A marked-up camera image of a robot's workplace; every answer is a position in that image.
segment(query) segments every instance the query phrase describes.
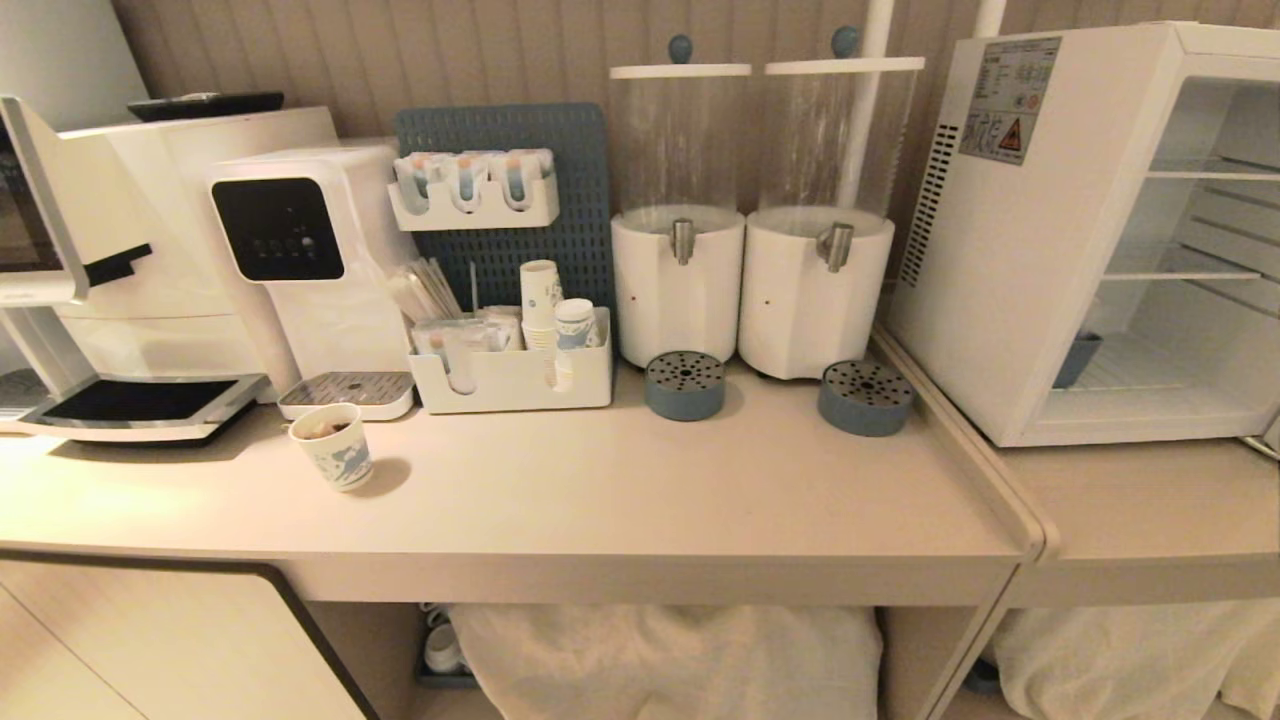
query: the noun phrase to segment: orange warning triangle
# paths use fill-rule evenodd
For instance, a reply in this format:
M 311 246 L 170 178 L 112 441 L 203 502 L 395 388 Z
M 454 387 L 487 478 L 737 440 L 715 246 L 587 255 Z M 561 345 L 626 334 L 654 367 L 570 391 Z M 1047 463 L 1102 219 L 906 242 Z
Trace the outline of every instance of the orange warning triangle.
M 1000 141 L 1001 150 L 1012 150 L 1015 152 L 1021 152 L 1023 150 L 1023 119 L 1014 118 L 1014 124 L 1009 126 L 1009 132 L 1005 133 L 1005 140 Z

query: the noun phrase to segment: dispenser lid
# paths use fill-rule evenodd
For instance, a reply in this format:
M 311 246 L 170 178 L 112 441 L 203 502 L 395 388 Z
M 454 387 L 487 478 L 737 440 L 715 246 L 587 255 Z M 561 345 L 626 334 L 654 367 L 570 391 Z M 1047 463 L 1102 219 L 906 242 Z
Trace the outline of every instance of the dispenser lid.
M 924 58 L 850 58 L 846 60 L 799 60 L 794 63 L 769 63 L 768 65 L 764 65 L 764 74 L 826 76 L 840 73 L 891 73 L 923 69 Z
M 609 68 L 609 79 L 655 79 L 680 77 L 742 77 L 751 74 L 748 63 L 708 63 L 700 65 L 625 65 Z

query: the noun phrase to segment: warning label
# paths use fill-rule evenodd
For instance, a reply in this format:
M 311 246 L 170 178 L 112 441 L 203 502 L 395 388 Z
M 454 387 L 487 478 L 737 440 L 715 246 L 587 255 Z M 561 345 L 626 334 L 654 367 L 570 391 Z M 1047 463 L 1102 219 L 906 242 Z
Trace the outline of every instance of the warning label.
M 960 152 L 1023 164 L 1061 44 L 1061 37 L 1044 37 L 987 46 L 960 137 Z

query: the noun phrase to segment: blue knob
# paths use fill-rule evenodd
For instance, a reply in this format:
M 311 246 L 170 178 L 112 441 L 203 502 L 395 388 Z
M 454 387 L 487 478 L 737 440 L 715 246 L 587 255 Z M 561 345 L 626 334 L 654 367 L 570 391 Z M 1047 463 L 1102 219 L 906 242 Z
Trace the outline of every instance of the blue knob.
M 841 26 L 831 33 L 831 54 L 844 60 L 858 54 L 858 45 L 861 42 L 861 33 L 856 27 Z
M 685 65 L 694 56 L 694 41 L 687 35 L 673 35 L 667 44 L 667 55 L 677 65 Z

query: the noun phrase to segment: mini fridge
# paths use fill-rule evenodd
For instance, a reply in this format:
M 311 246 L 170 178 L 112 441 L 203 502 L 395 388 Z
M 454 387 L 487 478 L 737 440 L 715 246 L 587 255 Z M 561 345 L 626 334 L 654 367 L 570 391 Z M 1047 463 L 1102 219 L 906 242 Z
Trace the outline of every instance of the mini fridge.
M 960 42 L 888 325 L 1000 446 L 1267 433 L 1280 32 Z

